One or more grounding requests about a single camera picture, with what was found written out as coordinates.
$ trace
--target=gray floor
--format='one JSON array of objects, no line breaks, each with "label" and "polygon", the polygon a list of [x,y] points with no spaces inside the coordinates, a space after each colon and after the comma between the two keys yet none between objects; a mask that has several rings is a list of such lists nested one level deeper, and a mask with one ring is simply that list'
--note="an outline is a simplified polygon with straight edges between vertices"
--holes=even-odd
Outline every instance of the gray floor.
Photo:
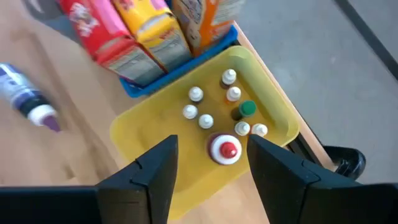
[{"label": "gray floor", "polygon": [[[351,3],[398,58],[396,2]],[[360,182],[398,182],[398,82],[332,0],[248,0],[238,23],[320,140],[366,155]]]}]

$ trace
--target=white nozzle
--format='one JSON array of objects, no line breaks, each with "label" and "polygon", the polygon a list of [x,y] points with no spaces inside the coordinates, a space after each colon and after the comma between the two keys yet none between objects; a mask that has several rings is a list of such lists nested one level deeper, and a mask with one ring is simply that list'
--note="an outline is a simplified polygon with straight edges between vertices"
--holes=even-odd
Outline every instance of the white nozzle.
[{"label": "white nozzle", "polygon": [[242,92],[241,89],[234,86],[228,89],[226,92],[226,99],[231,102],[238,101],[241,98]]},{"label": "white nozzle", "polygon": [[199,117],[199,126],[203,129],[209,129],[213,126],[213,117],[208,114],[203,114]]},{"label": "white nozzle", "polygon": [[194,86],[189,90],[189,98],[194,102],[199,102],[203,98],[203,90]]},{"label": "white nozzle", "polygon": [[223,73],[221,78],[225,85],[232,85],[236,80],[236,72],[233,69],[228,69]]},{"label": "white nozzle", "polygon": [[187,119],[193,119],[198,114],[198,108],[196,106],[193,106],[193,105],[184,106],[184,109],[182,110],[182,114]]},{"label": "white nozzle", "polygon": [[258,136],[264,137],[268,133],[267,126],[263,124],[255,124],[251,129],[252,134],[257,134]]},{"label": "white nozzle", "polygon": [[250,125],[244,121],[240,121],[235,125],[235,132],[240,136],[245,136],[250,132]]},{"label": "white nozzle", "polygon": [[57,112],[50,105],[40,105],[33,108],[28,114],[29,119],[36,126],[47,126],[55,132],[61,131],[56,120]]}]

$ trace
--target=red bottle cap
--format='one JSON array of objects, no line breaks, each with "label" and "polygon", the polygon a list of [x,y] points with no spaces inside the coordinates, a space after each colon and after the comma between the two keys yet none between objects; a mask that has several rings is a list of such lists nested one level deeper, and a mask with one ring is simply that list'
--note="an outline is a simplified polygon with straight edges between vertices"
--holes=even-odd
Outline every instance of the red bottle cap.
[{"label": "red bottle cap", "polygon": [[220,146],[220,153],[224,158],[231,159],[238,153],[236,146],[231,142],[225,142]]}]

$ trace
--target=blue basket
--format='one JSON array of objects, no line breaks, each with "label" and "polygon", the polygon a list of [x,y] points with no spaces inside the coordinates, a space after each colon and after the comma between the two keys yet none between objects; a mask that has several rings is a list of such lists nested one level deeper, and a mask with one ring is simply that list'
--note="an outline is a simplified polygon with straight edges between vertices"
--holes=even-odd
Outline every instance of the blue basket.
[{"label": "blue basket", "polygon": [[238,38],[238,32],[234,26],[231,26],[231,29],[229,30],[227,35],[224,38],[222,38],[216,46],[206,50],[199,57],[191,59],[187,63],[183,64],[181,67],[178,67],[174,71],[166,74],[165,76],[159,78],[158,80],[145,86],[144,88],[135,87],[134,85],[129,84],[127,81],[123,80],[122,78],[120,79],[120,82],[122,83],[122,86],[126,91],[126,93],[133,98],[137,98],[142,95],[149,95],[161,89],[163,86],[166,86],[167,84],[171,83],[172,81],[180,78],[182,75],[188,73],[190,70],[193,70],[197,66],[203,64],[204,62],[211,59],[215,55],[219,54],[220,52],[228,48],[230,45],[232,45],[237,38]]}]

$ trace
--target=yellow tray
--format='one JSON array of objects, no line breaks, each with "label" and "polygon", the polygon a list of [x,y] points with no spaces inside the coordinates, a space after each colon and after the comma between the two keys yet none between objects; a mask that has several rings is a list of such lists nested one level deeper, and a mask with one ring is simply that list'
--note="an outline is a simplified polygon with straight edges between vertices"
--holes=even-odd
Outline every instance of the yellow tray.
[{"label": "yellow tray", "polygon": [[[134,161],[169,135],[178,134],[178,171],[170,219],[180,218],[249,169],[247,137],[239,137],[244,152],[240,160],[230,166],[213,162],[206,150],[212,133],[233,133],[235,121],[230,112],[239,102],[226,105],[226,90],[219,84],[221,74],[228,68],[238,74],[234,85],[242,90],[239,102],[251,99],[257,104],[256,114],[245,118],[246,122],[265,124],[269,130],[265,138],[280,146],[291,142],[299,133],[292,109],[253,54],[240,46],[230,47],[124,112],[113,121],[111,139],[128,161]],[[183,107],[190,104],[188,91],[193,86],[199,86],[205,93],[198,105],[198,117],[205,113],[214,117],[214,126],[208,130],[198,126],[198,117],[187,120],[182,116]]]}]

